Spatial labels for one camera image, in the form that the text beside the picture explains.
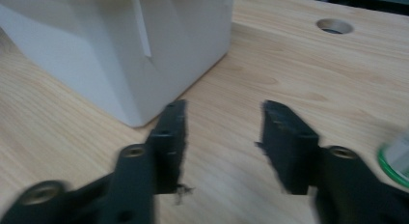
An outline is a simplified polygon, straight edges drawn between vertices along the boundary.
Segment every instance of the wooden table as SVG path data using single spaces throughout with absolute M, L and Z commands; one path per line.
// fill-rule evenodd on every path
M 354 27 L 328 34 L 315 23 Z M 108 173 L 130 128 L 27 60 L 0 36 L 0 212 L 24 187 L 76 188 Z M 194 195 L 157 199 L 161 223 L 315 223 L 311 197 L 284 193 L 255 147 L 260 103 L 289 105 L 321 145 L 359 153 L 384 182 L 379 145 L 409 124 L 409 18 L 309 0 L 235 0 L 229 54 L 182 96 L 189 101 L 183 182 Z

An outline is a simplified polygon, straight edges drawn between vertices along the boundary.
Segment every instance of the table hole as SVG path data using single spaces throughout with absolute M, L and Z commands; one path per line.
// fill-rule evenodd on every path
M 352 25 L 340 19 L 320 19 L 316 23 L 316 26 L 322 31 L 330 34 L 348 34 L 354 30 Z

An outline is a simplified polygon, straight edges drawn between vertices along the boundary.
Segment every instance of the white box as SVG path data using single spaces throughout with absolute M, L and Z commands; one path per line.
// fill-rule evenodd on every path
M 129 126 L 159 114 L 228 50 L 232 0 L 0 0 L 33 62 Z

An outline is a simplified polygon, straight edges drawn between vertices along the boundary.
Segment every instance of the round hole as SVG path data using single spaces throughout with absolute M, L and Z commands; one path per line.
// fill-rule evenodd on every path
M 320 19 L 316 26 L 330 34 L 347 34 L 354 30 L 352 25 L 339 19 Z
M 348 149 L 342 149 L 342 148 L 331 149 L 331 154 L 337 157 L 347 158 L 347 159 L 356 158 L 356 155 L 354 154 L 354 152 Z
M 124 157 L 138 157 L 138 156 L 143 155 L 144 153 L 145 153 L 145 150 L 143 148 L 133 147 L 133 148 L 127 149 L 123 153 L 123 156 Z
M 118 213 L 117 221 L 119 223 L 124 223 L 124 222 L 128 222 L 128 221 L 132 220 L 132 218 L 133 218 L 132 211 L 129 211 L 129 210 L 128 211 L 122 211 L 122 212 Z
M 26 206 L 41 204 L 57 196 L 59 191 L 60 189 L 55 185 L 45 185 L 43 187 L 38 187 L 28 192 L 21 200 L 21 203 Z

